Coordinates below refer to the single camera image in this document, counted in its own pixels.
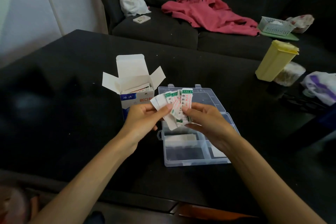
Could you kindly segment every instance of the yellow container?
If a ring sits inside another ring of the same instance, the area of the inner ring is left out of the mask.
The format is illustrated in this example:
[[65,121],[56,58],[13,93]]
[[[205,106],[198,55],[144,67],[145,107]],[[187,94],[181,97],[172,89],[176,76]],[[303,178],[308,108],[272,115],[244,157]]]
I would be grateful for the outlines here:
[[255,74],[259,80],[271,82],[296,55],[299,48],[290,43],[272,41]]

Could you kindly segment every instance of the pink jacket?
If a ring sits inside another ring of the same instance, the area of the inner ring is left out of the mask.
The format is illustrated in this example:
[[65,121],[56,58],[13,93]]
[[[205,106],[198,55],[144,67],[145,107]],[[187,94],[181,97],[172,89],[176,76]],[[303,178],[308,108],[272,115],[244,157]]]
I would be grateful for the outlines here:
[[258,23],[231,11],[222,0],[168,1],[161,7],[164,13],[188,21],[194,28],[225,34],[258,35]]

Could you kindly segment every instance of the left hand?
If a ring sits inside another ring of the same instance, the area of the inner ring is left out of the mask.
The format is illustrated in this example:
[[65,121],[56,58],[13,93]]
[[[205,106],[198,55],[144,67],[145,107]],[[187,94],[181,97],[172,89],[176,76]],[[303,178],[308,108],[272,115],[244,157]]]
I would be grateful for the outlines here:
[[168,104],[156,111],[151,103],[132,105],[129,108],[124,126],[116,136],[123,143],[124,150],[129,150],[129,154],[132,154],[137,148],[138,142],[150,130],[157,130],[156,123],[169,114],[172,107],[172,104]]

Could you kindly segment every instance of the plastic basket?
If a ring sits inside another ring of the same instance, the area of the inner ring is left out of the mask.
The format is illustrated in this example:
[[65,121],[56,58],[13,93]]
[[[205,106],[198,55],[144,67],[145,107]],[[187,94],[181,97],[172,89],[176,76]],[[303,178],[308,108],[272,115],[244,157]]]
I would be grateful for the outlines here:
[[[282,25],[273,24],[271,22],[278,21],[281,22]],[[262,32],[275,34],[275,35],[283,35],[286,36],[290,32],[293,31],[295,28],[294,25],[290,24],[288,21],[282,21],[274,18],[268,18],[268,17],[261,17],[261,21],[259,23],[259,29]]]

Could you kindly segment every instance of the black table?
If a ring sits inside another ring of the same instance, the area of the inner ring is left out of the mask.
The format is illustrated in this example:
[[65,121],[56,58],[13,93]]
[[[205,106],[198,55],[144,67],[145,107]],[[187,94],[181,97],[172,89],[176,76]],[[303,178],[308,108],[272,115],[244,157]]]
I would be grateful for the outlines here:
[[[150,74],[161,65],[166,75],[161,85],[211,88],[241,135],[330,220],[336,195],[325,192],[334,191],[335,176],[320,163],[312,164],[307,150],[295,155],[278,150],[285,137],[313,116],[283,107],[266,92],[268,83],[254,75],[259,61],[82,30],[0,70],[0,168],[70,181],[123,124],[119,95],[102,87],[103,71],[118,76],[116,56],[138,53],[144,54]],[[111,191],[263,215],[231,164],[166,168],[156,132],[120,166],[105,195]]]

